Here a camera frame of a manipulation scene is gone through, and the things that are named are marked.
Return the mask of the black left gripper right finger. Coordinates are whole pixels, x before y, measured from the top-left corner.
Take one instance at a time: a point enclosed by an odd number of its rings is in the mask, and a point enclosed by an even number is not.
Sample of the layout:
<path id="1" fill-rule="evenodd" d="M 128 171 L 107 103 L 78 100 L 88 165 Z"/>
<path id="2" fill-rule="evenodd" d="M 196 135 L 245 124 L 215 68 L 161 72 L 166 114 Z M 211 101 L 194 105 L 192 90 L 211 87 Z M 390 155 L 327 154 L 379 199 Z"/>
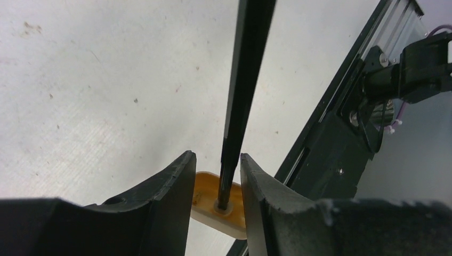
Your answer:
<path id="1" fill-rule="evenodd" d="M 309 200 L 240 156 L 249 255 L 451 255 L 436 201 Z"/>

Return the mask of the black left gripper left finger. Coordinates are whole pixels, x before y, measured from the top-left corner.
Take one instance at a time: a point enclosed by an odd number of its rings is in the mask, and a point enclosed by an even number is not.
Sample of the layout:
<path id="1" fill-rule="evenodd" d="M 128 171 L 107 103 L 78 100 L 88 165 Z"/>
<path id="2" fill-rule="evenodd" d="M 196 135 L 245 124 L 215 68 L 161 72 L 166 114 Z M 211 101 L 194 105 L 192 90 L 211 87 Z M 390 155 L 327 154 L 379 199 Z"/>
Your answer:
<path id="1" fill-rule="evenodd" d="M 97 205 L 1 200 L 1 255 L 184 255 L 196 154 Z"/>

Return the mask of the beige folding umbrella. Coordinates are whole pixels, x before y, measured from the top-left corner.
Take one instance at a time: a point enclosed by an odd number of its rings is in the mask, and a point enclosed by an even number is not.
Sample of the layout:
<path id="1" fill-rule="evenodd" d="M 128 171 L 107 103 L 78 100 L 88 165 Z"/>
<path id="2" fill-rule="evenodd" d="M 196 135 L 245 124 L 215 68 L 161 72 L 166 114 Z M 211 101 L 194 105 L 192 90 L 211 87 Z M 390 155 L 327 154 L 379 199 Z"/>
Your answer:
<path id="1" fill-rule="evenodd" d="M 251 111 L 276 1 L 239 1 L 221 167 L 197 172 L 191 217 L 223 234 L 246 240 L 241 185 L 233 181 Z"/>

